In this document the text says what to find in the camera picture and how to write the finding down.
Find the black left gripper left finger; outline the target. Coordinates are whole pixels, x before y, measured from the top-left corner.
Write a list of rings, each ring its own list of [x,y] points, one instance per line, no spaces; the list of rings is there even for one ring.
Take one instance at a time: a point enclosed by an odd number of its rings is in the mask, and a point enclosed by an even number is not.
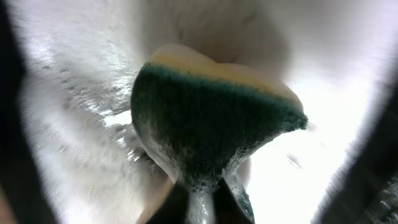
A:
[[[146,224],[184,224],[187,216],[190,193],[180,182],[176,182],[160,208]]]

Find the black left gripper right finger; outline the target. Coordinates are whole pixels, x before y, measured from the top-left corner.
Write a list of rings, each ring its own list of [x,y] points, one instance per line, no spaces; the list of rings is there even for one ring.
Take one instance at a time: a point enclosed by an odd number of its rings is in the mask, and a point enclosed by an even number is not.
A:
[[[252,224],[252,221],[250,221],[249,217],[238,204],[226,181],[220,179],[217,185],[218,188],[213,192],[215,223]]]

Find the green yellow sponge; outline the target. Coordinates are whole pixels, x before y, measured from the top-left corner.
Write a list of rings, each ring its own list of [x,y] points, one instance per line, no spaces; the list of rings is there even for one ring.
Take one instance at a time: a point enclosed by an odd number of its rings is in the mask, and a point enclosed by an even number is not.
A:
[[[215,223],[220,179],[254,223],[238,168],[276,137],[308,124],[298,96],[282,82],[177,44],[155,51],[140,69],[131,118],[145,152],[168,175],[139,223],[153,216],[176,182],[190,193],[185,223]]]

